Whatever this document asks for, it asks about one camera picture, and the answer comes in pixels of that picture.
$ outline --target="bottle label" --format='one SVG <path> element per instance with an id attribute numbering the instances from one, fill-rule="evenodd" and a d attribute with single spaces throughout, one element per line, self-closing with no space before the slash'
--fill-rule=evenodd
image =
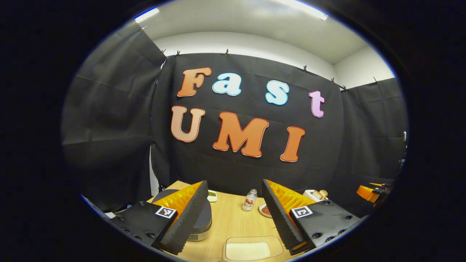
<path id="1" fill-rule="evenodd" d="M 254 200 L 253 199 L 245 199 L 244 204 L 243 204 L 243 209 L 245 210 L 251 210 L 254 205 Z"/>

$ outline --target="bread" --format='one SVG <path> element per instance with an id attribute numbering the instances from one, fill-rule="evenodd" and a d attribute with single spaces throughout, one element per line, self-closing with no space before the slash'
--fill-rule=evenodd
<path id="1" fill-rule="evenodd" d="M 323 198 L 322 194 L 317 190 L 314 190 L 314 192 L 312 192 L 312 195 L 315 196 L 318 200 L 321 200 Z"/>
<path id="2" fill-rule="evenodd" d="M 320 192 L 320 194 L 322 194 L 323 198 L 326 198 L 329 195 L 329 193 L 327 193 L 327 191 L 325 191 L 323 189 L 321 191 L 319 191 L 319 192 Z"/>

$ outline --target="plastic bottle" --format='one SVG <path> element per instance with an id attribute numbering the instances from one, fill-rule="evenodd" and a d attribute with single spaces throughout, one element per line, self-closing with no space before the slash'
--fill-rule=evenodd
<path id="1" fill-rule="evenodd" d="M 243 203 L 243 211 L 249 212 L 253 209 L 254 203 L 257 199 L 257 190 L 251 189 L 251 191 L 246 195 L 246 199 Z"/>

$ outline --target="ceiling light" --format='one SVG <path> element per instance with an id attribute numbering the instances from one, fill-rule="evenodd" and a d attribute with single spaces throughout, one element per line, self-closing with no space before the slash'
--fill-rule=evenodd
<path id="1" fill-rule="evenodd" d="M 327 14 L 324 14 L 321 11 L 319 11 L 319 10 L 313 8 L 313 7 L 310 7 L 310 6 L 306 5 L 306 4 L 303 4 L 303 3 L 299 2 L 299 1 L 296 1 L 296 0 L 275 0 L 275 1 L 280 2 L 282 4 L 285 4 L 285 5 L 289 6 L 289 7 L 300 9 L 300 10 L 302 10 L 302 11 L 308 13 L 308 14 L 311 14 L 311 15 L 317 17 L 317 18 L 320 18 L 320 19 L 322 19 L 324 21 L 328 17 Z"/>
<path id="2" fill-rule="evenodd" d="M 144 14 L 141 14 L 140 16 L 136 17 L 134 20 L 136 20 L 136 23 L 140 23 L 146 19 L 148 19 L 149 17 L 157 14 L 159 12 L 159 10 L 157 9 L 157 7 L 145 12 Z"/>

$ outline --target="black curtain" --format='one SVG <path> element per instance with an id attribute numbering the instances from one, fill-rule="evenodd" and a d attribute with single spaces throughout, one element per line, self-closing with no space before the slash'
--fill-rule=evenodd
<path id="1" fill-rule="evenodd" d="M 408 131 L 406 104 L 395 78 L 342 91 L 344 134 L 335 174 L 327 189 L 332 200 L 356 216 L 373 203 L 356 194 L 359 185 L 393 184 Z"/>
<path id="2" fill-rule="evenodd" d="M 178 97 L 183 72 L 187 69 L 210 67 L 212 73 L 195 88 L 191 97 Z M 212 85 L 222 73 L 241 76 L 241 93 L 237 96 L 215 93 Z M 278 106 L 267 103 L 266 84 L 271 80 L 287 83 L 288 101 Z M 322 118 L 311 112 L 309 92 L 320 91 L 325 102 Z M 191 127 L 192 108 L 205 110 L 199 134 L 190 143 L 179 141 L 171 134 L 171 107 L 184 106 L 181 128 Z M 212 145 L 219 137 L 222 120 L 219 113 L 227 111 L 238 115 L 244 129 L 255 117 L 265 119 L 265 129 L 259 158 L 233 152 L 215 150 Z M 151 112 L 155 144 L 152 146 L 152 166 L 161 185 L 169 186 L 176 180 L 195 183 L 209 181 L 209 188 L 226 193 L 245 195 L 251 188 L 259 189 L 266 178 L 291 189 L 325 188 L 340 151 L 343 135 L 343 105 L 340 89 L 331 81 L 304 72 L 302 69 L 267 59 L 245 55 L 187 54 L 170 56 L 165 62 L 154 93 Z M 288 142 L 287 128 L 303 128 L 298 150 L 298 161 L 280 160 Z"/>
<path id="3" fill-rule="evenodd" d="M 104 212 L 151 196 L 150 107 L 165 59 L 132 21 L 88 56 L 69 88 L 62 112 L 69 173 Z"/>

